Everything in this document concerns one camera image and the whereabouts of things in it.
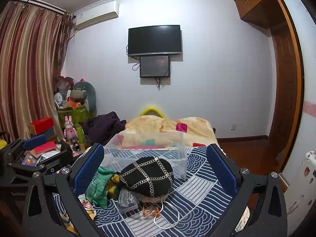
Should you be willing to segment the green knitted glove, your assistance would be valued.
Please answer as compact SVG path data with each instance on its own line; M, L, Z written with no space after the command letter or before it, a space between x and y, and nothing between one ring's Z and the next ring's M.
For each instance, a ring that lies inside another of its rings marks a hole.
M108 207L108 181L114 175L114 171L100 166L96 172L95 178L89 184L86 190L86 199L91 204L98 205L106 210Z

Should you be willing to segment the steel wool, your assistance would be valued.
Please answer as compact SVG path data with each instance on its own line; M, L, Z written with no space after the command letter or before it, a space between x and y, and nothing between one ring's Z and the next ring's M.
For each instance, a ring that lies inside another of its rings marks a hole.
M138 208L138 195L126 188L120 190L118 196L117 208L120 214L126 214Z

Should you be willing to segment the black hat with chains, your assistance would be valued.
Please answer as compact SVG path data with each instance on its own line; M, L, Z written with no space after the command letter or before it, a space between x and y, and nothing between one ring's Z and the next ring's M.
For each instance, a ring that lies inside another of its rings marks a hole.
M119 183L134 193L149 198L166 196L174 183L171 164L159 157L142 157L119 173Z

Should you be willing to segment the pink rabbit toy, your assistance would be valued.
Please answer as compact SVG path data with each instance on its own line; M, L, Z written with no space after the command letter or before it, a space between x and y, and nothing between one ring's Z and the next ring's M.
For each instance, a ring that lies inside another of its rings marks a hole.
M72 122L72 116L65 116L64 137L69 142L76 141L78 138L77 131L74 127L74 123Z

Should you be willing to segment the green bottle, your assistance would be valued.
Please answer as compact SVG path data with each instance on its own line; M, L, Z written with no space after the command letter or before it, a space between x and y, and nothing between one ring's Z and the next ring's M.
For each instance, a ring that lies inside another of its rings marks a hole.
M84 138L84 132L81 126L76 127L76 132L77 132L77 139L79 143L84 143L85 138Z

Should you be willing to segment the red box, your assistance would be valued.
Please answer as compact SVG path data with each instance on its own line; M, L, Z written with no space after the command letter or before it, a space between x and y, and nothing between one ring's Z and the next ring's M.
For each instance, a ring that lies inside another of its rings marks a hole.
M44 117L28 124L29 133L39 135L54 126L54 121L51 117Z

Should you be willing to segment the dark purple clothes pile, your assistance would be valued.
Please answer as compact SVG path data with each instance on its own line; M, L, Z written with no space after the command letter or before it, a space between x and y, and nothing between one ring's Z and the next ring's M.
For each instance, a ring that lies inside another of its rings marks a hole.
M116 134L125 130L126 120L120 120L116 112L89 118L83 123L86 148L95 143L105 146Z

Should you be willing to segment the floral fabric cloth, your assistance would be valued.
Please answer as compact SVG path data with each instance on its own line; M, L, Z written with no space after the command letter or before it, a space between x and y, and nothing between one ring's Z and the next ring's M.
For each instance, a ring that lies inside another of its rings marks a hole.
M93 208L91 203L86 199L85 194L79 195L78 199L79 199L81 205L84 207L85 211L90 216L91 220L94 220L94 218L96 217L96 210ZM60 212L59 214L60 214L60 217L61 217L66 229L72 233L78 234L78 232L76 231L72 222L70 221L68 214L66 212L63 212L63 213Z

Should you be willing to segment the grey green plush toy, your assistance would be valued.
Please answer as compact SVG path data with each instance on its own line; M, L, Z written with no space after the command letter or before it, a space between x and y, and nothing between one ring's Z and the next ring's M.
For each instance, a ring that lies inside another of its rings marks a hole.
M71 98L84 102L88 112L96 113L96 92L89 82L79 81L75 83L71 90Z

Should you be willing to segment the blue white patterned tablecloth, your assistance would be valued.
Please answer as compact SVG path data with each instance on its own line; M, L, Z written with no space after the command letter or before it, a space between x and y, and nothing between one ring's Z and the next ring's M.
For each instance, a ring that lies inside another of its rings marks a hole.
M205 236L232 197L225 194L206 158L205 147L187 147L186 180L175 179L169 196L157 206L161 215L143 217L143 204L120 214L110 199L106 210L94 205L94 223L106 236Z

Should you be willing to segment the orange rubber bands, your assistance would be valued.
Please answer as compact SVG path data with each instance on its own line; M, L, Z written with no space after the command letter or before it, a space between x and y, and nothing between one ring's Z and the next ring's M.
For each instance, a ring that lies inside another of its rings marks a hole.
M143 207L142 208L142 216L143 217L154 217L157 218L161 214L159 207L157 206L150 206L150 207Z

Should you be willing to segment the striped red gold curtain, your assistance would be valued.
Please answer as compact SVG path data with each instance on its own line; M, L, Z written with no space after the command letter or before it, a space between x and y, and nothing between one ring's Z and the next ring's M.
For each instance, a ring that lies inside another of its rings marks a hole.
M1 13L1 130L28 139L28 125L51 117L63 136L54 91L64 64L72 14L10 1Z

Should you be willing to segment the white air conditioner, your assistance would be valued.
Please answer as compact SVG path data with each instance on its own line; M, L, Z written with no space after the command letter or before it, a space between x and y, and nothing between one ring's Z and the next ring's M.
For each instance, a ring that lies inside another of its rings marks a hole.
M119 3L112 1L93 7L89 10L81 12L76 16L76 29L82 30L84 28L116 19L119 16Z

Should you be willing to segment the wooden overhead cabinet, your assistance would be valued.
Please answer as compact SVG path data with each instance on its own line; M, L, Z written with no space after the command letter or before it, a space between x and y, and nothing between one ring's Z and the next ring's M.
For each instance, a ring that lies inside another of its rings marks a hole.
M278 0L235 0L241 20L270 29L282 22L285 16Z

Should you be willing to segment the small wall monitor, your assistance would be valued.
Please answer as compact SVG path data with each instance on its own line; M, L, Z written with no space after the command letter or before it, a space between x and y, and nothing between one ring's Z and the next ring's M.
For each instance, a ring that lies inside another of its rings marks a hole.
M168 78L170 77L170 57L142 56L139 69L141 78Z

